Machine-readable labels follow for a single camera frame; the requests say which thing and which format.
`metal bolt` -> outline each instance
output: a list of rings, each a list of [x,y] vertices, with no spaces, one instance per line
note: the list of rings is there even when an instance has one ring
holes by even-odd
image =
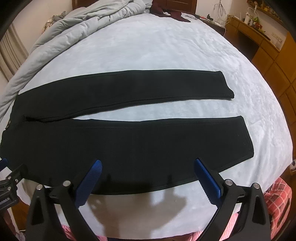
[[[68,180],[63,182],[63,186],[64,186],[64,187],[68,187],[68,186],[70,186],[70,185],[71,185],[71,182],[68,181]]]
[[[43,188],[43,185],[42,185],[42,184],[39,184],[39,185],[37,185],[37,187],[36,187],[37,190],[41,190],[42,188]]]
[[[225,183],[227,186],[231,186],[233,184],[233,181],[231,181],[230,179],[226,179]]]
[[[258,183],[254,183],[253,186],[254,186],[254,188],[256,188],[256,189],[259,189],[259,188],[260,188],[260,185],[259,185]]]

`white bedsheet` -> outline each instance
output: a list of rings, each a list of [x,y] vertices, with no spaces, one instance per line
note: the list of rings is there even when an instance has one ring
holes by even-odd
[[[143,121],[242,115],[254,145],[254,157],[221,175],[237,185],[250,186],[257,182],[265,191],[292,161],[292,141],[281,107],[247,58],[206,24],[189,20],[191,23],[184,23],[151,14],[119,20],[57,56],[21,92],[59,79],[100,72],[221,70],[234,91],[233,100],[141,105],[78,119]],[[11,107],[1,122],[2,130],[10,112]],[[36,185],[27,180],[19,184],[18,195],[25,203],[30,203]],[[67,225],[58,206],[57,209],[62,224]],[[95,234],[128,239],[162,238],[201,231],[215,210],[198,181],[145,194],[91,195],[87,204],[80,207]]]

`pink checkered fabric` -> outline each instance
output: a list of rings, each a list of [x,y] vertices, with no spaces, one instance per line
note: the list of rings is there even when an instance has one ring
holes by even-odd
[[[224,230],[223,235],[220,238],[220,241],[229,238],[229,236],[233,230],[233,227],[235,225],[235,222],[237,220],[237,217],[238,217],[238,213],[235,213],[231,216],[231,218],[228,222],[228,225],[227,225],[226,229]],[[65,231],[67,238],[69,238],[73,241],[76,241],[76,239],[74,238],[74,236],[68,226],[63,225],[63,229]],[[175,237],[171,237],[171,238],[165,238],[165,241],[169,241],[169,240],[171,240],[171,241],[195,241],[201,235],[201,233],[202,233],[202,231],[190,233],[190,234],[185,234],[185,235],[181,235],[181,236],[175,236]],[[103,237],[103,236],[97,236],[97,237],[100,241],[107,241],[106,237]]]
[[[271,238],[273,238],[280,228],[283,226],[287,219],[290,204],[292,199],[292,189],[281,178],[278,178],[275,183],[264,193],[264,199],[267,204],[268,212],[272,216],[271,218]],[[235,222],[237,220],[238,213],[231,216],[221,240],[229,238]],[[75,241],[75,238],[69,227],[63,225],[66,236]],[[202,231],[185,234],[181,236],[175,236],[171,238],[165,238],[164,241],[195,241],[201,235]],[[107,241],[106,237],[97,236],[100,241]]]
[[[271,215],[271,238],[278,233],[287,219],[292,200],[292,189],[280,177],[264,193],[264,199]]]

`drawer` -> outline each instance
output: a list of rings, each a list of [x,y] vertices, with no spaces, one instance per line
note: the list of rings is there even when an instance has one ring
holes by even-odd
[[[235,17],[231,17],[230,18],[230,24],[234,27],[238,27],[239,26],[240,21],[238,19],[236,19]]]
[[[286,90],[286,95],[288,96],[288,99],[292,105],[292,108],[293,108],[294,112],[296,113],[296,92],[295,92],[295,89],[292,86],[290,86]]]
[[[296,159],[296,122],[289,126],[292,142],[293,142],[293,159]]]
[[[294,82],[292,83],[292,86],[294,87],[294,90],[296,90],[296,79],[295,79]]]
[[[264,75],[264,79],[269,84],[277,98],[290,86],[289,80],[275,62]]]
[[[261,44],[263,41],[263,37],[261,37],[261,35],[259,33],[257,33],[256,30],[253,30],[250,26],[244,24],[244,23],[240,23],[238,29],[244,33],[245,35],[247,35],[248,37],[250,37],[252,40],[254,40],[257,44]]]
[[[262,76],[265,75],[273,62],[274,60],[262,48],[258,49],[252,59],[252,64],[254,64],[254,66],[259,70]]]
[[[182,12],[190,12],[191,11],[191,1],[180,2],[180,1],[167,0],[166,2],[167,2],[166,8],[168,8],[168,9],[182,11]]]
[[[281,108],[283,109],[288,124],[291,125],[296,122],[295,112],[292,108],[288,96],[285,93],[281,95],[281,97],[279,98],[279,102],[281,104]]]
[[[288,33],[286,41],[276,58],[276,63],[292,83],[296,77],[296,43],[290,33]]]
[[[160,7],[165,8],[166,7],[166,0],[158,0],[158,4]]]
[[[232,26],[231,24],[227,24],[225,26],[226,33],[224,35],[224,38],[226,38],[232,45],[237,45],[237,28]]]
[[[270,57],[272,57],[273,60],[276,59],[279,54],[279,51],[266,40],[262,41],[261,48],[263,48],[270,55]]]

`bed frame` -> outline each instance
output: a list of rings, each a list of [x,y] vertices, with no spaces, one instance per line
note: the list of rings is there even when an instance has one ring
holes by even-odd
[[[73,10],[79,7],[88,7],[99,0],[72,0]],[[171,10],[177,10],[189,14],[195,14],[197,0],[158,0],[164,6]]]
[[[72,0],[73,10],[79,7],[88,7],[98,0]]]

